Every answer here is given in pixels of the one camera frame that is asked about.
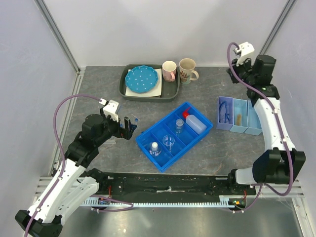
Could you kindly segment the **test tube brush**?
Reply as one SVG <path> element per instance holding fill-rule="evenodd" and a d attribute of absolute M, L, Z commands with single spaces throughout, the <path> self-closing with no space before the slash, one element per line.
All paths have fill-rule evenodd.
<path fill-rule="evenodd" d="M 243 108 L 243 101 L 236 100 L 236 125 L 242 126 L 242 108 Z"/>

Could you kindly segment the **round glass flask white stopper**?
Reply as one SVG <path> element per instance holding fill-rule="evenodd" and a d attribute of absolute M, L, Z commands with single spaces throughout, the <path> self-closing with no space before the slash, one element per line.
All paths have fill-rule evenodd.
<path fill-rule="evenodd" d="M 157 142 L 151 142 L 148 145 L 148 151 L 153 158 L 158 158 L 162 155 L 161 147 Z"/>

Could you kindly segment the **blue safety glasses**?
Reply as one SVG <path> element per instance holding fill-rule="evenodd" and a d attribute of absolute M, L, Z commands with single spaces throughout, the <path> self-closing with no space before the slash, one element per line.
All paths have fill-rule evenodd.
<path fill-rule="evenodd" d="M 219 122 L 231 123 L 230 105 L 227 100 L 224 100 L 219 105 Z"/>

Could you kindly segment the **clear glass beaker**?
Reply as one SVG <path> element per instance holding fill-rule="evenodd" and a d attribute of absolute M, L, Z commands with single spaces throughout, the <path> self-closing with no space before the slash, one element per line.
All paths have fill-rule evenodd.
<path fill-rule="evenodd" d="M 175 138 L 170 135 L 170 134 L 167 134 L 163 137 L 162 139 L 162 143 L 164 144 L 164 146 L 169 150 L 171 151 L 172 150 L 172 147 L 175 143 Z"/>

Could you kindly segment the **glass stoppered bottle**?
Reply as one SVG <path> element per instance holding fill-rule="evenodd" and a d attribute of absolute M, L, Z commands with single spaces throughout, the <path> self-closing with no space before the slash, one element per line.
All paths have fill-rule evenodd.
<path fill-rule="evenodd" d="M 184 121 L 182 119 L 177 119 L 175 122 L 175 134 L 179 136 L 183 131 Z"/>

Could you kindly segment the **white wash bottle red cap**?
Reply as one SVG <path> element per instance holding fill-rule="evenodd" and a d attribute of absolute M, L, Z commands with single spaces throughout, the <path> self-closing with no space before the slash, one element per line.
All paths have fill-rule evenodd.
<path fill-rule="evenodd" d="M 183 118 L 185 119 L 186 124 L 198 135 L 202 134 L 207 126 L 201 122 L 195 115 L 189 113 L 189 109 L 191 107 L 186 108 L 186 110 L 182 113 Z"/>

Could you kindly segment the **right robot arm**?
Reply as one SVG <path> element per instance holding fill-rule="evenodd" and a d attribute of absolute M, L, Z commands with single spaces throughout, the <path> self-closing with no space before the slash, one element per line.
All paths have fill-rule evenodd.
<path fill-rule="evenodd" d="M 281 114 L 280 95 L 271 83 L 275 58 L 259 55 L 242 64 L 229 60 L 227 70 L 233 83 L 247 87 L 247 97 L 256 112 L 264 136 L 265 151 L 250 168 L 237 169 L 235 177 L 226 182 L 227 191 L 238 194 L 244 185 L 285 184 L 292 186 L 306 161 L 303 151 L 298 151 L 291 141 Z"/>

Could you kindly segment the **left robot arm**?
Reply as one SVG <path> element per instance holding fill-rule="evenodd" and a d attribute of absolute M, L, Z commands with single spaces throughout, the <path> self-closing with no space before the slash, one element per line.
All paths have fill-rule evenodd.
<path fill-rule="evenodd" d="M 136 127 L 128 117 L 121 127 L 120 121 L 112 120 L 111 116 L 87 116 L 44 192 L 29 209 L 17 212 L 15 220 L 25 231 L 24 235 L 59 236 L 68 218 L 89 196 L 104 194 L 108 181 L 92 175 L 84 177 L 73 190 L 71 187 L 99 154 L 101 145 L 113 136 L 129 140 Z"/>

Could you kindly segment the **purple and blue organizer bins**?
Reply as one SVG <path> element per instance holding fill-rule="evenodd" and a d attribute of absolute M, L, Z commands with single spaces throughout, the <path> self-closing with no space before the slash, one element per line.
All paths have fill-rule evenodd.
<path fill-rule="evenodd" d="M 217 129 L 258 136 L 260 120 L 250 100 L 220 96 L 217 103 Z"/>

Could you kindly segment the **blue divided plastic tray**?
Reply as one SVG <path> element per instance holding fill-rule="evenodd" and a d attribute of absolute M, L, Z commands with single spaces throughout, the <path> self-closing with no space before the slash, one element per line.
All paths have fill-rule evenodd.
<path fill-rule="evenodd" d="M 207 129 L 200 135 L 195 133 L 185 122 L 182 113 L 189 109 L 189 113 L 195 115 L 201 122 L 203 122 Z M 177 136 L 175 134 L 175 122 L 177 119 L 184 121 L 183 131 Z M 180 157 L 182 157 L 188 150 L 202 140 L 206 135 L 209 134 L 213 128 L 213 123 L 204 116 L 197 108 L 191 103 L 184 102 L 178 106 L 175 110 L 170 112 L 159 122 L 152 127 L 148 128 L 145 132 L 136 138 L 136 142 L 145 156 L 156 166 L 160 172 L 166 171 L 173 163 L 175 163 Z M 169 151 L 164 144 L 162 139 L 165 135 L 170 134 L 175 138 L 175 143 L 172 150 Z M 162 150 L 161 157 L 153 158 L 148 151 L 148 145 L 151 142 L 157 142 Z"/>

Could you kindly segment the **white square plate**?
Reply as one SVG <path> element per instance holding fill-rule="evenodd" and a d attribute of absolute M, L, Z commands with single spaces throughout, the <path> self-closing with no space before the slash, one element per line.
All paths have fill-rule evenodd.
<path fill-rule="evenodd" d="M 157 96 L 161 96 L 161 92 L 162 92 L 162 70 L 160 69 L 155 69 L 155 71 L 158 74 L 158 81 L 157 84 L 155 85 L 155 87 L 153 89 L 151 89 L 148 92 L 144 92 L 144 93 L 136 93 L 131 91 L 128 87 L 125 90 L 125 95 L 126 96 L 134 96 L 134 97 L 157 97 Z"/>

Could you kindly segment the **blue polka dot plate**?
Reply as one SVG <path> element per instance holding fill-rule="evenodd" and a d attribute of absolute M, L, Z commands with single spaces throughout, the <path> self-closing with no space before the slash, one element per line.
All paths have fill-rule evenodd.
<path fill-rule="evenodd" d="M 154 68 L 146 65 L 136 66 L 125 76 L 125 85 L 136 93 L 148 92 L 155 87 L 158 74 Z"/>

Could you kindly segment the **grey plastic tray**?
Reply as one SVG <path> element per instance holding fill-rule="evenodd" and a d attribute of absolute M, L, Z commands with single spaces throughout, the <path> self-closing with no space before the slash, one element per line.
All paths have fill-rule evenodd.
<path fill-rule="evenodd" d="M 129 64 L 119 80 L 119 93 L 131 101 L 170 102 L 178 94 L 180 87 L 179 71 L 175 80 L 167 82 L 162 75 L 162 65 Z"/>

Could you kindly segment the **pink mug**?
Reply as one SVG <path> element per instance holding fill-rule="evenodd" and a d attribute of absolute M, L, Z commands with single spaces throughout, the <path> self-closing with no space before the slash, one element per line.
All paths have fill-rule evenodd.
<path fill-rule="evenodd" d="M 173 82 L 175 81 L 177 65 L 173 61 L 165 61 L 162 64 L 162 75 L 165 81 Z"/>

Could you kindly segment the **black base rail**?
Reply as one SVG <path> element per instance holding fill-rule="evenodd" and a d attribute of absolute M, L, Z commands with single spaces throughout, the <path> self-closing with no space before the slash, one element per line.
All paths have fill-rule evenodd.
<path fill-rule="evenodd" d="M 80 175 L 85 176 L 99 183 L 97 195 L 129 203 L 215 202 L 220 196 L 256 195 L 254 188 L 237 184 L 230 176 L 109 173 L 96 168 Z"/>

